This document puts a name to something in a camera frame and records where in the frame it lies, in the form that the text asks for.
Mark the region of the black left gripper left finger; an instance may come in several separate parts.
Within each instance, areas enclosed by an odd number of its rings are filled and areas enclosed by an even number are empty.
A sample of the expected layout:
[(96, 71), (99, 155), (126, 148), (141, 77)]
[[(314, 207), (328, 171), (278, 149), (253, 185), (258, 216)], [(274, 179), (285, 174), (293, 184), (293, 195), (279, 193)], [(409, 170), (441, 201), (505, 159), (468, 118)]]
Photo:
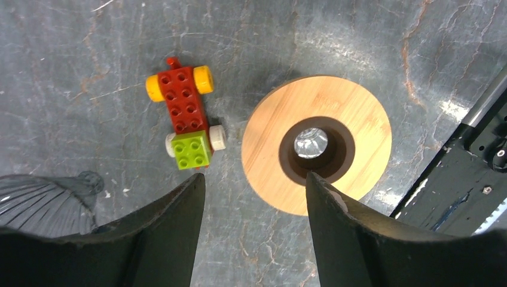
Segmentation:
[(206, 198), (202, 173), (91, 233), (1, 228), (2, 286), (189, 286)]

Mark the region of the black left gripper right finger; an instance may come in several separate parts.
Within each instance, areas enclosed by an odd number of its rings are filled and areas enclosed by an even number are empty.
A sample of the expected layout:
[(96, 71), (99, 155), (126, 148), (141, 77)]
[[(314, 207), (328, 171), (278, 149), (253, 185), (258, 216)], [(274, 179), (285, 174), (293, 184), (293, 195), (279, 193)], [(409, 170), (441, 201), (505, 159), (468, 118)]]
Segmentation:
[(401, 223), (318, 174), (306, 201), (321, 286), (505, 286), (506, 231), (456, 237)]

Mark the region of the grey ribbed coffee dripper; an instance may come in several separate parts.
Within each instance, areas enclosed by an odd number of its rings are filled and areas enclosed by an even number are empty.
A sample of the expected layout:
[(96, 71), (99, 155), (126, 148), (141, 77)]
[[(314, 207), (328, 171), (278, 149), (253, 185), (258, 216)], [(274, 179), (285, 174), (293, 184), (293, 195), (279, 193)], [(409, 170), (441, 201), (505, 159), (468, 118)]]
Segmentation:
[(46, 238), (90, 234), (94, 207), (105, 182), (96, 172), (77, 176), (1, 177), (1, 227)]

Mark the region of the clear glass coffee dripper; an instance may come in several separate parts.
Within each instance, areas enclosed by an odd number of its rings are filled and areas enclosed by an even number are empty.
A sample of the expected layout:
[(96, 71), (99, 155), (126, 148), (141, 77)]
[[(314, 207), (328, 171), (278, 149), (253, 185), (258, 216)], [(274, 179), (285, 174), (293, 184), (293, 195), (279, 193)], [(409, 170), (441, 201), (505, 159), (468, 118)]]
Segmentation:
[(312, 127), (300, 132), (294, 140), (294, 151), (303, 159), (317, 158), (324, 153), (328, 145), (326, 133), (319, 128)]

